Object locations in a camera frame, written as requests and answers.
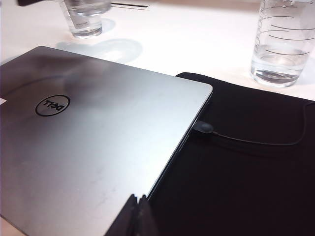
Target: cable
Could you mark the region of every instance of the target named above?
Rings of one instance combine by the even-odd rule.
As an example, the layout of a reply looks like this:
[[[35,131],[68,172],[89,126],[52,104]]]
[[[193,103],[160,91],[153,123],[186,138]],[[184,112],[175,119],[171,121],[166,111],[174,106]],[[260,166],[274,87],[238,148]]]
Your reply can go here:
[[[263,142],[256,142],[256,141],[250,141],[250,140],[245,140],[245,139],[233,138],[233,137],[229,137],[229,136],[226,136],[226,135],[223,135],[223,134],[220,134],[220,133],[214,131],[214,128],[211,124],[205,123],[205,122],[200,121],[200,120],[198,120],[195,123],[195,125],[193,126],[193,129],[198,131],[198,132],[204,133],[204,134],[214,134],[214,135],[221,137],[221,138],[230,139],[230,140],[243,142],[243,143],[266,145],[266,146],[293,146],[293,145],[299,144],[305,136],[305,133],[306,133],[306,107],[311,105],[311,104],[315,104],[315,102],[309,102],[309,103],[304,104],[304,106],[303,106],[303,132],[302,132],[301,137],[293,143],[273,144],[273,143],[263,143]]]

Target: laptop lid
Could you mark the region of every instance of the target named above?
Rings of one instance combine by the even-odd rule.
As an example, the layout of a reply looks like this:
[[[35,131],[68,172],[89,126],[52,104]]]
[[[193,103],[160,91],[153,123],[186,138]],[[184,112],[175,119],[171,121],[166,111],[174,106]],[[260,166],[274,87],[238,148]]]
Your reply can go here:
[[[148,194],[207,84],[38,47],[1,66],[1,215],[30,236],[102,236]]]

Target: table surface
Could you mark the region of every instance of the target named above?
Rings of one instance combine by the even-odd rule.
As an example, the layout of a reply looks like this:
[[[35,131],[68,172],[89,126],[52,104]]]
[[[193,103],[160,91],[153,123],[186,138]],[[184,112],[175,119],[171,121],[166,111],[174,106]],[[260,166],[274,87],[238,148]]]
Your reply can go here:
[[[100,36],[76,39],[58,2],[20,7],[3,0],[1,64],[43,45],[168,75],[193,72],[315,100],[315,51],[292,87],[265,87],[251,78],[258,10],[258,0],[160,0],[148,10],[112,7],[102,16]],[[1,233],[22,235],[3,219]]]

